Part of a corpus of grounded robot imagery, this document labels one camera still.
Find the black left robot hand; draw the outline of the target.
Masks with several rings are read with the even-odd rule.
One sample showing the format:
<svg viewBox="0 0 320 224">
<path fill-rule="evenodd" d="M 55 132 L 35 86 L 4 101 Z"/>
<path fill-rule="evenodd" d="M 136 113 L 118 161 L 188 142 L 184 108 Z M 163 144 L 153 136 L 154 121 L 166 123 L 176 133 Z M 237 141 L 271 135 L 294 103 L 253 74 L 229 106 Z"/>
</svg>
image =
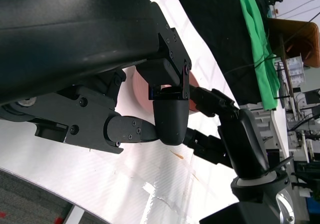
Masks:
<svg viewBox="0 0 320 224">
<path fill-rule="evenodd" d="M 151 0 L 0 0 L 0 117 L 35 135 L 119 154 L 183 142 L 191 60 Z M 154 123 L 115 108 L 124 68 L 148 83 Z"/>
</svg>

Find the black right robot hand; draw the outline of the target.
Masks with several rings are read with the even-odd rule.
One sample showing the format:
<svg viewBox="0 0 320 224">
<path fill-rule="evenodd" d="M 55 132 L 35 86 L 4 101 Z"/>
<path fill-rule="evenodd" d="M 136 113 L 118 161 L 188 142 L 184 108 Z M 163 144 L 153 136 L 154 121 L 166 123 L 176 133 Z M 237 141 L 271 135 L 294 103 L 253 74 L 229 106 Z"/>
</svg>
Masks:
<svg viewBox="0 0 320 224">
<path fill-rule="evenodd" d="M 241 179 L 266 175 L 270 169 L 267 152 L 252 112 L 237 108 L 232 99 L 216 89 L 191 86 L 190 93 L 197 111 L 219 117 L 219 137 L 188 128 L 183 144 L 210 163 L 233 168 Z"/>
</svg>

